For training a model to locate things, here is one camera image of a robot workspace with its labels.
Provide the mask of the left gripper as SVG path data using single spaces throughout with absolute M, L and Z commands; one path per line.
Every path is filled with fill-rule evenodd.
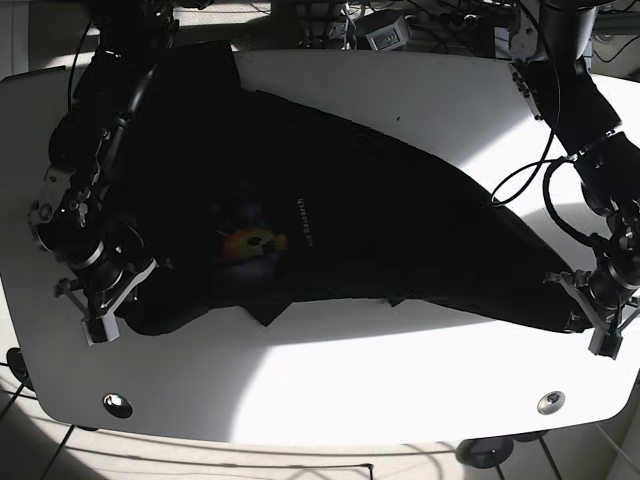
M 633 299 L 639 282 L 623 280 L 614 269 L 548 272 L 545 282 L 561 285 L 580 308 L 576 317 L 592 325 L 589 351 L 616 359 L 623 342 L 623 330 L 639 316 L 639 302 Z

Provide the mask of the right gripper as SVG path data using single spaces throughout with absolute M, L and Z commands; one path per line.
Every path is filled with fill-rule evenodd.
M 138 273 L 124 270 L 114 286 L 103 292 L 91 292 L 79 279 L 61 279 L 54 286 L 54 296 L 65 296 L 80 311 L 81 326 L 89 345 L 111 342 L 120 336 L 116 310 L 158 266 L 150 259 Z

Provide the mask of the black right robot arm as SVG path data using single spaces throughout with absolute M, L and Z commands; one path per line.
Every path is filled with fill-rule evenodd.
M 117 309 L 157 266 L 133 220 L 110 214 L 105 198 L 119 176 L 124 148 L 179 22 L 172 1 L 87 1 L 98 47 L 78 84 L 67 86 L 67 112 L 49 141 L 50 165 L 28 224 L 40 248 L 73 278 L 55 296 L 82 314 L 88 344 L 120 335 Z

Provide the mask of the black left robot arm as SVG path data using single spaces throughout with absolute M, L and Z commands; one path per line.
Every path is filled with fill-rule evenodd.
M 621 131 L 622 121 L 592 80 L 584 58 L 596 21 L 598 1 L 518 1 L 510 48 L 536 111 L 566 155 L 551 161 L 542 180 L 543 200 L 553 222 L 590 249 L 596 267 L 547 273 L 577 304 L 572 316 L 589 323 L 590 351 L 617 357 L 625 316 L 639 290 L 639 149 Z M 578 231 L 554 207 L 553 174 L 570 163 L 581 180 L 588 207 L 606 219 L 610 236 Z

